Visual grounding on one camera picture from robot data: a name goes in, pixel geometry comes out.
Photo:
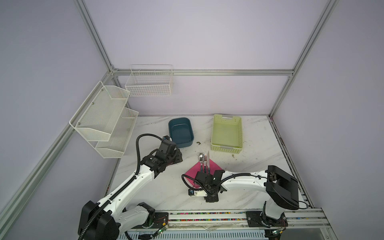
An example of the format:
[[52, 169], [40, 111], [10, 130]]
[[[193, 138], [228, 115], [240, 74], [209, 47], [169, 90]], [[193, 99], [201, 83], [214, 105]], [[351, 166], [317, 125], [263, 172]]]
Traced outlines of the fork with teal handle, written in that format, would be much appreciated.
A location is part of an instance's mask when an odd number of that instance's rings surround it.
[[203, 154], [203, 172], [207, 173], [207, 155]]

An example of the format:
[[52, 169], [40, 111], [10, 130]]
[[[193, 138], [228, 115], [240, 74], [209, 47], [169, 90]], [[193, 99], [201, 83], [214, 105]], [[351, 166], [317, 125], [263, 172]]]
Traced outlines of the pink paper napkin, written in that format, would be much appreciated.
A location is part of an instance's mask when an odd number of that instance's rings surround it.
[[[213, 160], [210, 160], [210, 174], [213, 175], [216, 170], [222, 170], [222, 168], [217, 165]], [[197, 162], [192, 168], [190, 168], [185, 175], [196, 178], [197, 172], [200, 172], [200, 163]], [[193, 186], [193, 188], [198, 189], [200, 186], [197, 184], [196, 181], [187, 179], [187, 181]]]

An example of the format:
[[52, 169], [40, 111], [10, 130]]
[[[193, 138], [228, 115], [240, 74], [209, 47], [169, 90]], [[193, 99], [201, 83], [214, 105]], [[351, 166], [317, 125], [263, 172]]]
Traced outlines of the spoon with teal handle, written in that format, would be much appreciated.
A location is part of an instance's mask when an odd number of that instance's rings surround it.
[[205, 154], [200, 153], [198, 156], [198, 159], [199, 159], [199, 163], [200, 163], [200, 171], [203, 172], [204, 171]]

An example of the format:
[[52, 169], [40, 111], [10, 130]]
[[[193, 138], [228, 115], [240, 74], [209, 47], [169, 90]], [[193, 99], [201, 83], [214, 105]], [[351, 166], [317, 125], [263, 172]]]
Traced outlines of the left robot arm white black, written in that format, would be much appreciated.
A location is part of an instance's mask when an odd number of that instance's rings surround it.
[[155, 209], [146, 203], [126, 211], [125, 207], [166, 167], [182, 162], [177, 144], [164, 137], [159, 148], [139, 159], [137, 170], [109, 195], [97, 202], [88, 201], [82, 208], [78, 235], [80, 240], [116, 240], [136, 226], [150, 227]]

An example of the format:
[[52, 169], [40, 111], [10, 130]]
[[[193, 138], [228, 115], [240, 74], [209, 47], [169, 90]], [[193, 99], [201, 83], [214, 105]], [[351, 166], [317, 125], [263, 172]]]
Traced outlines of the knife with teal handle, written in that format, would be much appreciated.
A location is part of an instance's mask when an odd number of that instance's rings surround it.
[[206, 172], [207, 174], [210, 174], [210, 153], [207, 152], [206, 154]]

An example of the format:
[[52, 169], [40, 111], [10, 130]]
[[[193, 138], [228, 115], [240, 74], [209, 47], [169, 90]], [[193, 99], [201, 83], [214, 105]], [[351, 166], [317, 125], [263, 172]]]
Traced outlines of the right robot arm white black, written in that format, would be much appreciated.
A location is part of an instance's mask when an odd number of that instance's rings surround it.
[[234, 173], [216, 170], [213, 174], [197, 172], [194, 178], [183, 175], [189, 196], [204, 197], [207, 203], [219, 201], [219, 193], [237, 189], [266, 193], [269, 199], [257, 217], [250, 217], [256, 226], [265, 228], [284, 226], [284, 211], [300, 209], [298, 180], [277, 166], [270, 165], [264, 172]]

